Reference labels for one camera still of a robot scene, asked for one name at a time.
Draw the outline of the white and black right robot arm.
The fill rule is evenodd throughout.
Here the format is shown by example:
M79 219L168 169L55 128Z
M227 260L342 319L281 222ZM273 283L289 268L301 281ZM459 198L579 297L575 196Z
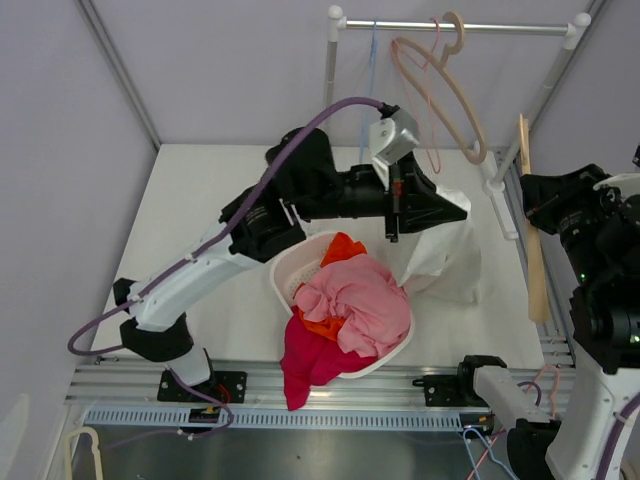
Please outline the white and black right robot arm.
M504 427L511 478L616 479L639 412L639 176L591 164L520 185L526 218L559 236L578 281L569 403L552 419L490 356L464 358L455 392L483 400Z

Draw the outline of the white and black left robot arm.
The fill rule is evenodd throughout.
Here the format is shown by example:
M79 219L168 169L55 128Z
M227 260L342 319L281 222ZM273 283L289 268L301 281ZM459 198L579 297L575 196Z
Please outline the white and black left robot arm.
M381 218L386 237L395 241L467 217L463 207L438 193L411 150L383 182L370 164L338 171L323 130L311 130L292 148L298 136L292 130L266 152L269 166L281 153L287 158L269 182L247 188L222 209L218 228L184 256L183 266L146 282L120 278L113 285L116 305L129 316L119 327L122 346L177 367L180 389L194 401L209 398L216 379L189 332L187 310L226 280L303 242L302 223Z

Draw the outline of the beige wooden hanger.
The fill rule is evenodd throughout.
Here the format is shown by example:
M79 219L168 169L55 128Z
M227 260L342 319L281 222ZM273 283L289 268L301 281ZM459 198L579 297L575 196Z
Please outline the beige wooden hanger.
M521 178L531 173L529 122L519 115L519 140ZM527 256L528 316L536 324L544 324L551 318L544 259L539 231L525 219L525 247Z
M453 43L445 43L442 47L440 56L437 57L435 50L437 48L440 35L444 32L445 22L453 25L456 38ZM425 58L430 61L429 69L432 68L439 75L441 80L458 101L471 126L475 139L471 142L467 142L465 140L462 131L452 121L448 111L440 105L438 100L431 93L435 117L449 133L466 160L473 165L479 166L485 161L488 153L486 134L471 101L468 99L468 96L460 86L459 82L448 69L448 62L450 58L458 55L465 45L466 28L463 25L462 16L455 11L446 12L441 21L434 19L434 24L436 25L436 42L431 49L424 47L414 40L399 36L391 41L390 48L392 62L403 81L403 85L410 85L413 87L416 93L425 102L427 96L424 88L421 86L423 82L423 73L402 53L401 48L408 51L419 63L422 63Z

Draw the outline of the pink t shirt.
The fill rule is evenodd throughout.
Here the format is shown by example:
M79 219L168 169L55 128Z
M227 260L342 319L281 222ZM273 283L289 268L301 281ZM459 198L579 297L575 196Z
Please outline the pink t shirt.
M336 343L345 353L382 358L407 336L411 309L391 272L367 254L331 263L294 295L298 312L309 321L343 317Z

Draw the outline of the orange t shirt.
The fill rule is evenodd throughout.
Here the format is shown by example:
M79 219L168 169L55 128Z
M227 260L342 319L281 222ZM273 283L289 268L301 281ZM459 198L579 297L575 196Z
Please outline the orange t shirt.
M329 244L320 267L323 268L331 263L348 260L360 254L367 254L365 245L360 241L353 241L344 232L338 232ZM304 317L302 311L299 311L299 315L302 324L308 331L333 342L337 341L338 333L345 323L343 317L325 315L320 321L309 321Z

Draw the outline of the magenta t shirt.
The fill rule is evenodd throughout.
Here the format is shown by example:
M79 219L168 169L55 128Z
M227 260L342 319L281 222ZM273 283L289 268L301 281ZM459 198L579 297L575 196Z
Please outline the magenta t shirt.
M356 352L345 353L335 341L307 330L295 312L284 334L284 355L280 360L287 409L302 408L312 386L324 386L342 373L358 372L377 361Z

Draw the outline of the cream white t shirt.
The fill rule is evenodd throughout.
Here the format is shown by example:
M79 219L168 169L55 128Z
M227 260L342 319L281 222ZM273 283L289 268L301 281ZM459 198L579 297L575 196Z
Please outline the cream white t shirt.
M394 271L409 295L425 292L457 303L480 300L482 254L470 218L441 224L400 243Z

